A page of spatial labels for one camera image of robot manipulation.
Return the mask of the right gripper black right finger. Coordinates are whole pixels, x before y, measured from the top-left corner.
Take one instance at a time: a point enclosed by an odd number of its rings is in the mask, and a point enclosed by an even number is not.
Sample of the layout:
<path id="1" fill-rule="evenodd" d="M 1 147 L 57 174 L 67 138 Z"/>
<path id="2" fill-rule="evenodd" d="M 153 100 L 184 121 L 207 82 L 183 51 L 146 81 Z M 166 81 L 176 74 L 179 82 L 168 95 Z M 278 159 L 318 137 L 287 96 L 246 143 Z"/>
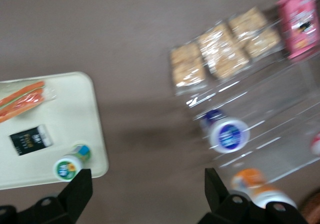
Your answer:
<path id="1" fill-rule="evenodd" d="M 214 168 L 204 171 L 204 189 L 211 211 L 205 223 L 306 223 L 296 204 L 267 184 L 256 169 L 245 169 L 232 180 L 230 193 Z"/>

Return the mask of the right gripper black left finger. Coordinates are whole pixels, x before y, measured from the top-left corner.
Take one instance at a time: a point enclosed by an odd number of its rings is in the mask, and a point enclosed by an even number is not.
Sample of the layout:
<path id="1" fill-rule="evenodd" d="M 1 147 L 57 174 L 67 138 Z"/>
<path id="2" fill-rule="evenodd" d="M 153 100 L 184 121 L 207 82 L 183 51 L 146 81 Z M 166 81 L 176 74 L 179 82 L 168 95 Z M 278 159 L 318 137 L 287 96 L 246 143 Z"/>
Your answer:
<path id="1" fill-rule="evenodd" d="M 1 223 L 76 223 L 93 194 L 90 169 L 82 169 L 57 195 L 40 199 L 18 212 L 13 205 L 0 207 Z"/>

